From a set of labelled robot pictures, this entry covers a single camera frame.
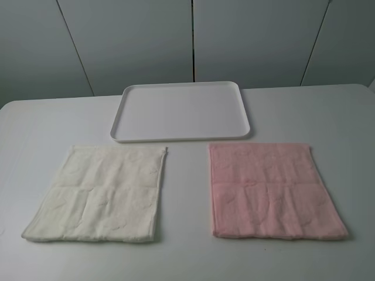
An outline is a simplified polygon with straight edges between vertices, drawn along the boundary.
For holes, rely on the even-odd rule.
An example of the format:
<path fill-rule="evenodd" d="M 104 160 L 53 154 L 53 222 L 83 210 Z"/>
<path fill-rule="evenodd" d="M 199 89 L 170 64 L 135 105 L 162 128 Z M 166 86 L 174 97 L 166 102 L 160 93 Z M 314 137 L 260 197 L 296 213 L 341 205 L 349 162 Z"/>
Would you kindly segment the pink towel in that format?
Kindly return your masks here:
<path fill-rule="evenodd" d="M 211 143 L 208 151 L 215 237 L 348 237 L 308 144 Z"/>

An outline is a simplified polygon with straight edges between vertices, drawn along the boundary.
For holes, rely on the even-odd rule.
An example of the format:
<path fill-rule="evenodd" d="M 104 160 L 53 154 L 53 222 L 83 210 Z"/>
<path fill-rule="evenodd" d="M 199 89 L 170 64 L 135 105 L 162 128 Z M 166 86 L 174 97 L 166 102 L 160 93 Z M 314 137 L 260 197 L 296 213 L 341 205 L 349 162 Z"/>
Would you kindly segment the cream white towel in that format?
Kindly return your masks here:
<path fill-rule="evenodd" d="M 72 146 L 22 237 L 152 242 L 167 149 Z"/>

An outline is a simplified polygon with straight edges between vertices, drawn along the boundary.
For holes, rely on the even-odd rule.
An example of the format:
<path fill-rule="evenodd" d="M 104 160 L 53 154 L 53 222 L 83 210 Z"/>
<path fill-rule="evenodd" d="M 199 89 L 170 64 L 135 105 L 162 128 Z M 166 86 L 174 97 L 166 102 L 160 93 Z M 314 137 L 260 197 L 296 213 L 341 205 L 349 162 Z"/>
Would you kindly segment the white rectangular plastic tray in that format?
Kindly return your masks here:
<path fill-rule="evenodd" d="M 110 136 L 135 143 L 242 139 L 250 132 L 239 86 L 216 81 L 127 87 Z"/>

